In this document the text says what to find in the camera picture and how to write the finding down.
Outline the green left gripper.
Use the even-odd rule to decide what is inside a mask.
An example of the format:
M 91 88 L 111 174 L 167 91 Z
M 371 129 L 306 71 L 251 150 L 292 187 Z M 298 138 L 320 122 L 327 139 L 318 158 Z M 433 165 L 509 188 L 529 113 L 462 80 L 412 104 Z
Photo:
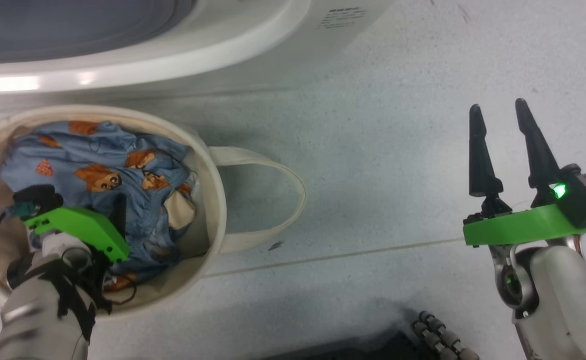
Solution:
M 67 234 L 103 253 L 111 264 L 128 260 L 126 243 L 127 198 L 117 194 L 110 220 L 85 208 L 58 207 L 44 214 L 23 217 L 23 223 L 41 239 L 56 233 Z

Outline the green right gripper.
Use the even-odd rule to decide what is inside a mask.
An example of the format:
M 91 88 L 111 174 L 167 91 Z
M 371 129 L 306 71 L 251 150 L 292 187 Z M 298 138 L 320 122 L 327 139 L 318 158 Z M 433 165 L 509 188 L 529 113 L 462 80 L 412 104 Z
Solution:
M 515 100 L 515 114 L 526 144 L 528 184 L 536 191 L 530 206 L 533 209 L 510 213 L 511 207 L 500 198 L 504 187 L 495 175 L 488 152 L 481 107 L 472 105 L 469 109 L 469 195 L 483 198 L 481 215 L 494 218 L 463 225 L 467 246 L 508 246 L 586 233 L 586 227 L 575 227 L 555 204 L 553 186 L 560 182 L 558 162 L 524 98 Z

